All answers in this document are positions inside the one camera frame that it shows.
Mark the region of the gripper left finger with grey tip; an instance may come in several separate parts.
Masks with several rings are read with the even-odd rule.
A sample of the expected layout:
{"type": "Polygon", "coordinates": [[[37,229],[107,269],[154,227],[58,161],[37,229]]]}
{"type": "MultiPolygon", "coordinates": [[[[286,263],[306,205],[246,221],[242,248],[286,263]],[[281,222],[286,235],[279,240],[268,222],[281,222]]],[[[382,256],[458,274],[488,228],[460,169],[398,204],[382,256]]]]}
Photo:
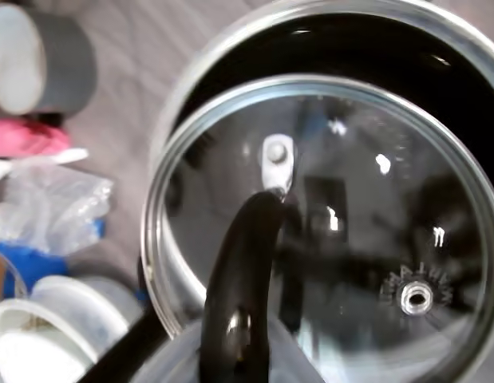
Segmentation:
{"type": "Polygon", "coordinates": [[[132,383],[199,382],[200,335],[201,321],[195,321],[161,345],[135,373],[132,383]]]}

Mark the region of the gripper right finger with grey tip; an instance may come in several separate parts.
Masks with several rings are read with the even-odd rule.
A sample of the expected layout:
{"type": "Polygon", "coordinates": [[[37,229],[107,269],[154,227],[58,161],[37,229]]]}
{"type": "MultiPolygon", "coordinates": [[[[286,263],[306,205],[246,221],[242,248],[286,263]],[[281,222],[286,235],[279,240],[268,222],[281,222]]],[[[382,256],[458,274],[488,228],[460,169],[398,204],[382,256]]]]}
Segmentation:
{"type": "Polygon", "coordinates": [[[320,373],[277,318],[268,318],[267,333],[270,346],[270,383],[324,382],[320,373]]]}

